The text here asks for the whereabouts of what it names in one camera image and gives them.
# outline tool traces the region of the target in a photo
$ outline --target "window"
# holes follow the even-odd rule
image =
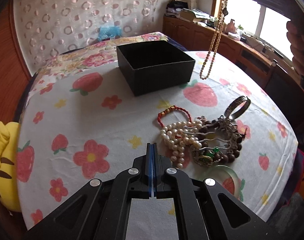
[[[286,37],[288,18],[252,0],[228,0],[227,10],[225,23],[235,20],[236,26],[241,25],[246,32],[265,40],[292,60],[291,44]]]

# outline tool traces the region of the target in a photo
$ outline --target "black box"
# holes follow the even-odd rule
[[[119,68],[133,94],[190,81],[195,60],[167,41],[145,41],[116,47]]]

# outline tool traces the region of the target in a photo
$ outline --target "brown stripe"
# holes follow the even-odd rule
[[[10,165],[14,165],[14,163],[11,160],[9,160],[8,158],[5,158],[5,157],[1,157],[0,162],[10,164]]]
[[[4,171],[0,171],[0,177],[5,179],[11,179],[12,177]]]

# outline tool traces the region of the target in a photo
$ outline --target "pikachu plush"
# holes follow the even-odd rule
[[[20,124],[0,122],[0,201],[10,211],[21,212],[16,181],[16,151]]]

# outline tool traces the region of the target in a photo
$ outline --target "tablecloth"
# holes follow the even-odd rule
[[[186,52],[196,60],[190,83],[134,97],[117,62],[83,71],[34,94],[22,120],[18,189],[23,217],[31,228],[91,178],[113,179],[157,142],[157,114],[171,105],[209,120],[240,95],[252,103],[237,119],[244,133],[241,155],[229,166],[241,181],[240,201],[263,220],[273,211],[292,169],[297,139],[269,96],[241,69],[217,54],[210,77],[199,78],[206,52]],[[163,123],[182,121],[177,112]],[[183,170],[198,179],[205,168],[187,155]],[[231,181],[224,187],[231,188]],[[177,239],[174,205],[168,200],[132,202],[127,239]]]

